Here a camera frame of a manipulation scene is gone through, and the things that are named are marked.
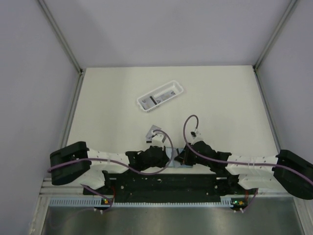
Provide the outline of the card in basket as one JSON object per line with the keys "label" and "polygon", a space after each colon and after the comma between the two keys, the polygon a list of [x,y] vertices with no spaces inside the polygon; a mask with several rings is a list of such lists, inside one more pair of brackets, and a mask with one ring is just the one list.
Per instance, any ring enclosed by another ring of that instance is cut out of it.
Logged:
{"label": "card in basket", "polygon": [[156,103],[159,104],[159,103],[165,102],[174,96],[176,96],[176,93],[174,91],[168,91],[168,92],[160,95],[159,97],[156,97]]}
{"label": "card in basket", "polygon": [[144,110],[149,110],[156,106],[156,102],[152,96],[140,100],[140,104]]}

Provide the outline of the card in basket left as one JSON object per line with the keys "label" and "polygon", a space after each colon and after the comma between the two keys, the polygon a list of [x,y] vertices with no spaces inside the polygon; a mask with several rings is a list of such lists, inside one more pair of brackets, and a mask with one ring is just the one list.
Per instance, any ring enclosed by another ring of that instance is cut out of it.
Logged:
{"label": "card in basket left", "polygon": [[156,106],[156,102],[152,96],[140,100],[140,104],[144,110],[149,110]]}

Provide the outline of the green card holder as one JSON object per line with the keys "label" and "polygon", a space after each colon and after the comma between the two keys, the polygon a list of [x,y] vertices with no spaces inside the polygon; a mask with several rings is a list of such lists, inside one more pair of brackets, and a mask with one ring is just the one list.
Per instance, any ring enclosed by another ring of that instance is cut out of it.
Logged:
{"label": "green card holder", "polygon": [[[175,160],[175,158],[184,151],[183,148],[175,148],[174,149],[174,158],[170,161],[167,168],[192,168],[190,165],[183,164],[180,161]],[[165,148],[165,153],[168,159],[171,159],[172,149],[170,147]]]}

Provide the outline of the left aluminium frame post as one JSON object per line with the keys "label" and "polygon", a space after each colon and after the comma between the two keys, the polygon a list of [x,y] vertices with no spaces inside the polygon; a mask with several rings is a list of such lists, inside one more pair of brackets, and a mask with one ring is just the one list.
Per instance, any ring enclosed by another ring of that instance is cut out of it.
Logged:
{"label": "left aluminium frame post", "polygon": [[64,34],[62,33],[60,27],[58,26],[54,16],[52,15],[52,12],[50,11],[47,3],[45,0],[36,0],[36,3],[38,4],[40,10],[42,11],[44,17],[46,18],[47,22],[49,23],[53,33],[55,34],[55,37],[57,38],[62,50],[68,57],[69,61],[75,68],[78,74],[83,73],[83,69],[79,65],[78,60],[76,59],[73,51],[71,50]]}

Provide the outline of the aluminium frame post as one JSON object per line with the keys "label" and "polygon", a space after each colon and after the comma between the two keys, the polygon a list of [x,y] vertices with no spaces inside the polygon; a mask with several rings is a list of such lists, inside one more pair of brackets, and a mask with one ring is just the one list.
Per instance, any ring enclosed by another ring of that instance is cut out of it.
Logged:
{"label": "aluminium frame post", "polygon": [[68,57],[69,61],[75,68],[78,74],[83,73],[83,69],[79,65],[78,60],[76,59],[73,51],[71,50],[64,34],[62,33],[60,27],[58,26],[54,16],[52,15],[52,12],[50,11],[47,3],[45,0],[36,0],[36,3],[38,4],[40,10],[42,11],[44,17],[46,18],[47,22],[49,23],[53,33],[55,34],[55,37],[57,38],[62,50]]}
{"label": "aluminium frame post", "polygon": [[277,39],[279,38],[281,32],[283,31],[283,29],[286,26],[287,22],[289,21],[290,17],[292,16],[294,11],[296,10],[299,2],[300,2],[299,0],[290,0],[287,8],[284,10],[283,15],[279,19],[279,21],[278,21],[277,25],[275,26],[273,32],[271,33],[269,39],[267,40],[265,46],[263,47],[259,57],[257,58],[255,64],[253,65],[253,70],[255,72],[260,68],[260,66],[262,65],[262,63],[264,62],[266,57],[268,56],[270,50],[275,45],[275,43],[276,43]]}

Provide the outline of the right aluminium frame post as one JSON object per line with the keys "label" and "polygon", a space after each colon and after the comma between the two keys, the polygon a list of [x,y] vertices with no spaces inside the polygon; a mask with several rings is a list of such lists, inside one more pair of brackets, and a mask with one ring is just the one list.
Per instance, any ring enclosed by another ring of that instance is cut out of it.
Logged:
{"label": "right aluminium frame post", "polygon": [[281,32],[283,31],[283,29],[286,26],[287,22],[289,21],[290,17],[292,16],[294,11],[296,10],[299,2],[300,2],[299,0],[290,0],[287,8],[284,10],[283,15],[279,19],[279,21],[278,21],[277,25],[275,26],[273,32],[271,33],[269,39],[267,40],[265,46],[263,47],[259,57],[257,58],[255,64],[253,65],[253,70],[255,72],[260,68],[260,66],[262,65],[262,63],[264,62],[266,57],[268,56],[270,50],[275,45],[275,43],[276,43],[277,39],[279,38]]}

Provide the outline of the white plastic basket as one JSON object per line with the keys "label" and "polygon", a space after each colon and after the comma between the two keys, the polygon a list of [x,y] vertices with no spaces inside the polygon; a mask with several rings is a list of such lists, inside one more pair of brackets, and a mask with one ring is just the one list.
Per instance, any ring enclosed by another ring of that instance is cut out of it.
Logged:
{"label": "white plastic basket", "polygon": [[172,80],[140,96],[136,102],[142,111],[148,113],[181,95],[183,92],[184,88],[182,85],[178,81]]}

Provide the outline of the card in basket right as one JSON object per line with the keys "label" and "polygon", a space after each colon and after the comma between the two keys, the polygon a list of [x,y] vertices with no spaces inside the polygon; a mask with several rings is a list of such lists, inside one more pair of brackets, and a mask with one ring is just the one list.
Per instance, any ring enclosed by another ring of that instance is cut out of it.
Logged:
{"label": "card in basket right", "polygon": [[156,97],[156,103],[159,104],[159,103],[165,102],[174,96],[176,96],[176,93],[174,91],[168,91],[168,92],[160,95],[159,97]]}

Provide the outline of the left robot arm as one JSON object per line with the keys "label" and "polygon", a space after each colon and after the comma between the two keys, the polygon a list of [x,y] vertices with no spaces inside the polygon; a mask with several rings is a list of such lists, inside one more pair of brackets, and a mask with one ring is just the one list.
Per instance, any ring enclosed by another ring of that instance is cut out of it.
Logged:
{"label": "left robot arm", "polygon": [[110,191],[108,174],[123,174],[127,170],[142,175],[154,175],[164,171],[174,158],[166,148],[150,146],[145,151],[109,153],[96,151],[79,141],[50,154],[52,184],[63,186],[78,183],[95,189],[100,194]]}

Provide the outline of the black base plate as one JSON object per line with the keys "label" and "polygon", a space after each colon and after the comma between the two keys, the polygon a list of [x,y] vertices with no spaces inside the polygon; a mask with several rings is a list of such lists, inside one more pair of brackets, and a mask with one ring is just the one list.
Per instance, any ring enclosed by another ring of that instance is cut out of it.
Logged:
{"label": "black base plate", "polygon": [[246,194],[246,190],[237,184],[237,177],[228,179],[213,174],[145,176],[133,172],[112,174],[109,186],[96,192],[113,195],[119,203],[220,202],[222,196]]}

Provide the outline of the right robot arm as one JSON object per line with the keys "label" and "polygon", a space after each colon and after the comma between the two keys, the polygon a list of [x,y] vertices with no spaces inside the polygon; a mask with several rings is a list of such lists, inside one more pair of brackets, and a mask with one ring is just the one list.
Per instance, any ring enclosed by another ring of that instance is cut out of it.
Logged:
{"label": "right robot arm", "polygon": [[227,176],[232,193],[244,189],[285,190],[294,197],[313,198],[313,165],[289,150],[269,157],[244,157],[213,150],[204,141],[187,144],[175,157],[183,165],[203,165],[220,176]]}

